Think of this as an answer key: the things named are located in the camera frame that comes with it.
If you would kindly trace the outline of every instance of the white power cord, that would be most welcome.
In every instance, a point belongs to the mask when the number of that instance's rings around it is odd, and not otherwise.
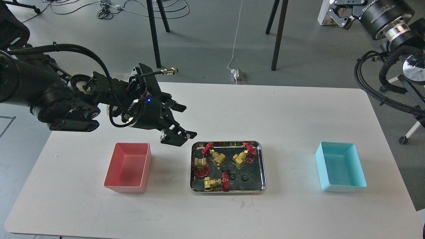
[[[233,61],[233,55],[235,52],[235,44],[236,44],[236,36],[238,35],[238,29],[239,29],[239,21],[241,19],[241,10],[242,10],[242,4],[244,3],[244,0],[241,1],[241,8],[239,9],[239,17],[238,17],[238,27],[236,28],[236,34],[235,34],[235,41],[233,42],[233,50],[232,50],[232,59],[230,60],[229,64],[226,66],[227,69],[232,70],[229,68],[229,65],[232,63]]]

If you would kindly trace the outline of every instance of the pink plastic bin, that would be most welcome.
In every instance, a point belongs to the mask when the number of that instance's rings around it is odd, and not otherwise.
[[[151,161],[148,143],[116,143],[103,186],[118,193],[144,193]]]

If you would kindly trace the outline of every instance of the gray floor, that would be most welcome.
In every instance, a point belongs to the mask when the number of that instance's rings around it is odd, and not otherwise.
[[[21,2],[45,7],[39,1]],[[54,10],[67,12],[90,2],[83,0],[54,7]],[[241,1],[187,2],[190,14],[169,20],[170,33],[164,31],[160,19],[156,22],[162,64],[164,67],[179,68],[178,75],[159,76],[158,81],[234,84],[230,81],[232,77],[226,65],[232,56]],[[264,31],[272,2],[244,1],[231,68],[240,68],[248,73],[248,83],[251,85],[358,88],[353,76],[356,59],[379,44],[368,39],[358,22],[348,31],[335,26],[320,26],[317,22],[320,0],[309,1],[309,5],[306,1],[289,2],[277,71],[270,71],[277,24],[273,26],[270,35],[265,35]],[[409,3],[416,10],[414,20],[425,16],[423,1]],[[176,8],[178,6],[182,6],[182,3],[175,5]],[[126,8],[146,13],[138,3],[128,3]],[[34,15],[32,10],[17,7],[10,9],[19,20]],[[26,23],[31,31],[29,42],[34,46],[51,44],[52,41],[85,46],[104,60],[115,77],[129,73],[139,62],[154,68],[147,17],[122,12],[112,20],[98,20],[96,14],[99,9],[98,4],[93,4],[63,16],[55,15],[47,9]],[[99,66],[85,56],[74,53],[50,55],[70,74],[90,75],[92,71],[101,72]],[[369,82],[375,87],[379,87],[377,75],[380,67],[380,63],[365,65],[364,75],[371,79]],[[386,94],[413,104],[409,96]],[[411,137],[409,145],[400,145],[398,138],[413,126],[415,119],[388,106],[380,107],[374,99],[371,102],[415,208],[421,210],[425,208],[425,129],[419,129]],[[278,107],[279,102],[271,104]],[[16,120],[0,138],[0,238],[33,238],[30,235],[6,233],[3,222],[50,132],[26,108],[0,104],[0,115],[16,116]]]

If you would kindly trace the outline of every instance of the stainless steel tray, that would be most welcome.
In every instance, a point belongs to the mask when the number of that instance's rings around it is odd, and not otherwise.
[[[250,143],[256,150],[257,154],[255,156],[249,155],[247,161],[244,163],[241,169],[238,169],[232,163],[232,157],[235,154],[242,152],[245,147],[244,142]],[[196,193],[202,194],[235,194],[235,193],[246,193],[246,194],[256,194],[262,192],[266,186],[266,175],[264,172],[264,161],[263,161],[263,151],[261,149],[260,143],[257,141],[213,141],[214,149],[220,154],[226,156],[226,161],[218,167],[213,163],[210,153],[207,153],[206,156],[202,155],[202,150],[209,142],[196,142],[192,145],[191,153],[191,164],[190,164],[190,188]],[[232,174],[235,175],[235,180],[230,180],[230,190],[228,192],[222,191],[222,187],[216,187],[214,191],[205,191],[204,190],[204,179],[195,176],[193,167],[195,158],[207,159],[207,164],[210,167],[210,173],[207,177],[213,179],[221,179],[223,168],[226,167],[227,170],[230,170]],[[248,176],[247,181],[243,181],[242,177]]]

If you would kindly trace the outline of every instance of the blue plastic bin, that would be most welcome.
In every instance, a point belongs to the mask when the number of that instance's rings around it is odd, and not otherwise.
[[[320,142],[316,161],[323,191],[352,193],[367,187],[355,144]]]

